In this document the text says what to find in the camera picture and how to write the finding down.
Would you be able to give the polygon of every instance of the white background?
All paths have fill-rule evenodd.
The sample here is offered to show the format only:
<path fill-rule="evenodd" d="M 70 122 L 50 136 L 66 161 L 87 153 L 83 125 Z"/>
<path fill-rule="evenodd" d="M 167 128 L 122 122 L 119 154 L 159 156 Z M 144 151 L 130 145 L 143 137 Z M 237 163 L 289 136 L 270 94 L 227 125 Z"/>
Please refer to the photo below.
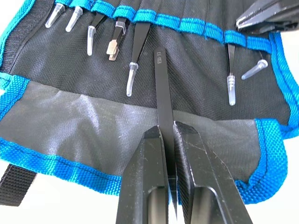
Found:
<path fill-rule="evenodd" d="M 23 0 L 1 0 L 0 34 Z M 289 67 L 299 83 L 299 31 L 284 33 L 283 44 Z M 299 138 L 286 140 L 288 176 L 271 199 L 247 205 L 254 224 L 299 224 Z M 8 166 L 0 161 L 0 177 Z M 81 185 L 38 174 L 20 207 L 0 206 L 0 223 L 105 223 L 114 224 L 118 197 L 107 196 Z"/>

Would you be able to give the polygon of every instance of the black fabric pouch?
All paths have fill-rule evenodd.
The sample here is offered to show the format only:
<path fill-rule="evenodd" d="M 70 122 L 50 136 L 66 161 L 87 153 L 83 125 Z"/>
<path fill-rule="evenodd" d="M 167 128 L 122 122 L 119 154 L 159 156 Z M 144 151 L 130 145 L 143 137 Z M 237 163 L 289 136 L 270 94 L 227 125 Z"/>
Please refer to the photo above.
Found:
<path fill-rule="evenodd" d="M 163 46 L 174 119 L 193 126 L 226 163 L 245 203 L 271 197 L 287 173 L 283 139 L 298 135 L 299 87 L 280 34 L 235 31 L 236 19 L 253 2 L 27 0 L 1 43 L 0 158 L 118 195 L 142 133 L 158 123 L 154 49 Z M 46 28 L 55 3 L 66 11 Z M 68 33 L 75 6 L 84 12 Z M 107 18 L 88 56 L 95 12 Z M 113 62 L 106 51 L 118 17 L 131 23 Z M 152 25 L 127 97 L 137 22 Z M 236 46 L 234 106 L 228 103 L 227 43 Z M 260 52 L 269 66 L 241 80 Z"/>

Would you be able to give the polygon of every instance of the metal tweezer tip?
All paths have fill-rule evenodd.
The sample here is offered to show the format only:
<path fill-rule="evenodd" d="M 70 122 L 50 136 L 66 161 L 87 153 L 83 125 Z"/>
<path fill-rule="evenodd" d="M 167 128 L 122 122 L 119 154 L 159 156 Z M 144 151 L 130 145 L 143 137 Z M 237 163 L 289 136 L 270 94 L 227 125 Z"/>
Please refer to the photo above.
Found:
<path fill-rule="evenodd" d="M 120 52 L 120 50 L 117 46 L 117 41 L 116 40 L 110 41 L 110 43 L 108 45 L 108 49 L 107 49 L 107 54 L 110 55 L 109 60 L 115 61 L 116 57 L 118 55 L 118 52 Z"/>

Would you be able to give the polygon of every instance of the black strap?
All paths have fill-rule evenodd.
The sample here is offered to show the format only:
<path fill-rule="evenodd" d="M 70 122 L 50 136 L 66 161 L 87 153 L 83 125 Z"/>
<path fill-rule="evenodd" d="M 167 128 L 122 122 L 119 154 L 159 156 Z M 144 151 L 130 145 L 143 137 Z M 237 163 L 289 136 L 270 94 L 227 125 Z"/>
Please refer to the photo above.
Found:
<path fill-rule="evenodd" d="M 35 172 L 9 164 L 0 181 L 0 205 L 19 206 L 35 176 Z"/>

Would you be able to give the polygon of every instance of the blue nylon trim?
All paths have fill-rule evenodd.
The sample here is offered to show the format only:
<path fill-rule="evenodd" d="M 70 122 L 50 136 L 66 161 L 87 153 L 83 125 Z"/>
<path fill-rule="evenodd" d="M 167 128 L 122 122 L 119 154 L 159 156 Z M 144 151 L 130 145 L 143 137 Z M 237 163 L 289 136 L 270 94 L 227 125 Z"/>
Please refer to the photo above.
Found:
<path fill-rule="evenodd" d="M 80 6 L 91 12 L 99 12 L 110 18 L 124 17 L 131 22 L 150 22 L 155 25 L 168 27 L 178 32 L 187 32 L 203 35 L 205 38 L 212 38 L 220 43 L 234 43 L 249 49 L 264 50 L 272 52 L 270 41 L 261 37 L 246 37 L 234 30 L 223 32 L 218 26 L 197 18 L 179 18 L 172 15 L 157 14 L 150 9 L 139 9 L 135 11 L 130 6 L 118 6 L 102 0 L 56 0 L 69 7 Z"/>
<path fill-rule="evenodd" d="M 44 155 L 2 138 L 0 138 L 0 158 L 16 166 L 81 184 L 100 193 L 119 195 L 120 192 L 120 176 L 107 175 L 57 155 Z"/>
<path fill-rule="evenodd" d="M 226 43 L 237 43 L 242 47 L 246 47 L 246 37 L 234 30 L 225 31 L 225 41 Z"/>
<path fill-rule="evenodd" d="M 264 50 L 267 51 L 268 53 L 272 52 L 270 41 L 261 37 L 248 36 L 247 48 L 253 50 Z"/>
<path fill-rule="evenodd" d="M 248 183 L 235 181 L 245 204 L 272 197 L 287 175 L 287 157 L 279 123 L 274 119 L 255 121 L 261 149 L 260 162 Z"/>
<path fill-rule="evenodd" d="M 5 93 L 0 96 L 0 121 L 16 101 L 23 96 L 29 82 L 29 79 L 21 76 L 8 77 L 8 74 L 0 73 L 0 87 L 5 90 Z"/>
<path fill-rule="evenodd" d="M 290 107 L 288 127 L 281 127 L 283 137 L 291 138 L 299 134 L 299 86 L 297 85 L 285 59 L 281 36 L 278 33 L 270 34 L 272 45 L 272 67 L 277 84 Z"/>
<path fill-rule="evenodd" d="M 3 63 L 4 48 L 6 40 L 8 39 L 10 33 L 18 25 L 18 23 L 27 15 L 34 5 L 35 0 L 25 0 L 24 4 L 14 16 L 13 20 L 9 23 L 8 27 L 5 29 L 4 33 L 0 37 L 0 67 Z"/>

